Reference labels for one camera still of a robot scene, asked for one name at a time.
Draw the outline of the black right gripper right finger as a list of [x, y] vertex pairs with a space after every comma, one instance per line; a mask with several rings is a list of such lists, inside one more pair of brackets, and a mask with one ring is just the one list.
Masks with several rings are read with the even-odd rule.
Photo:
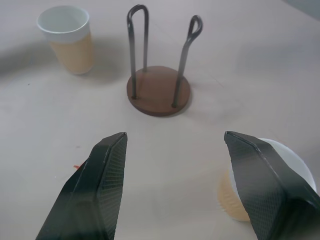
[[320, 195], [267, 142], [226, 131], [236, 190], [257, 240], [320, 240]]

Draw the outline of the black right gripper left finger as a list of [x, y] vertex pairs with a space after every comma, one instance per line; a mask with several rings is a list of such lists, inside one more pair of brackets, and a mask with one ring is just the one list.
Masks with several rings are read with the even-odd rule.
[[114, 240], [128, 136], [103, 138], [62, 187], [35, 240]]

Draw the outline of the tan and white paper cup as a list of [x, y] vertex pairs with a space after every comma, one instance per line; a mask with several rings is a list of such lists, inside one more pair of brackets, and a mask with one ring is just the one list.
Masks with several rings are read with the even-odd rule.
[[38, 16], [36, 24], [69, 72], [82, 75], [92, 69], [94, 51], [86, 10], [71, 5], [51, 7]]
[[[284, 162], [293, 171], [300, 175], [315, 192], [317, 191], [314, 177], [301, 157], [299, 157], [289, 147], [278, 141], [268, 138], [261, 138], [260, 140], [270, 144], [278, 153], [278, 155], [280, 155], [280, 157], [284, 160]], [[222, 210], [225, 211], [232, 219], [239, 222], [250, 221], [248, 213], [246, 212], [238, 195], [234, 172], [231, 164], [228, 166], [228, 169], [220, 179], [217, 191], [217, 200]]]

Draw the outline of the metal holder with wooden base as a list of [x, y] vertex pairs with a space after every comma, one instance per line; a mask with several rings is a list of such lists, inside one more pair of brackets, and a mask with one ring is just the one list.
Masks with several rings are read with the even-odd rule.
[[[133, 16], [144, 12], [143, 68], [136, 70], [135, 32]], [[130, 51], [130, 72], [126, 86], [130, 103], [140, 112], [154, 117], [171, 116], [188, 103], [191, 87], [184, 76], [191, 44], [203, 31], [203, 21], [194, 15], [189, 23], [178, 70], [166, 66], [148, 66], [149, 11], [143, 4], [133, 6], [127, 13], [127, 30]]]

